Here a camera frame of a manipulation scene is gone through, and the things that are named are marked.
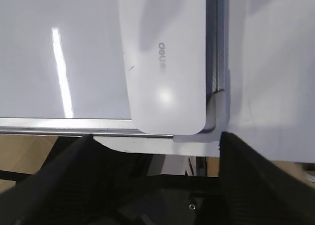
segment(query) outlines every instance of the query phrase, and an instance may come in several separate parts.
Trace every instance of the metal bolt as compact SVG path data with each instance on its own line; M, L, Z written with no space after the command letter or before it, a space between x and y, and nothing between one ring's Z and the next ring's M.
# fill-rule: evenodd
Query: metal bolt
M195 210L196 209L196 205L195 204L190 204L189 205L189 209L190 210Z

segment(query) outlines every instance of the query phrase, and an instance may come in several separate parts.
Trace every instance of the metal bar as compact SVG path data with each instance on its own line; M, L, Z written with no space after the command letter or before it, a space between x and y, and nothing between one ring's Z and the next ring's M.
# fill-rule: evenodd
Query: metal bar
M135 128L129 119L40 119L0 118L2 134L43 134L113 137L172 138L172 135L146 134Z
M20 173L20 172L8 172L0 170L0 179L1 180L8 180L8 181L23 181L26 179L30 174Z

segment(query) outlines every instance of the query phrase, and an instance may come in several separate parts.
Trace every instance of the deli logo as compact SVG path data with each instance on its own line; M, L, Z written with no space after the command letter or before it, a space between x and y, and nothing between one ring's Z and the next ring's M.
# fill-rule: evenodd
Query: deli logo
M166 68L166 50L165 44L160 43L158 44L158 54L159 54L159 67L165 69Z

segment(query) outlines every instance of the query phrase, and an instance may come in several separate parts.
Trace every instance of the screw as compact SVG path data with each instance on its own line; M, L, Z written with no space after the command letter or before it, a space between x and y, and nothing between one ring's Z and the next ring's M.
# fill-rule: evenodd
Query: screw
M189 209L190 210L195 210L196 209L196 205L195 204L190 204L189 205Z

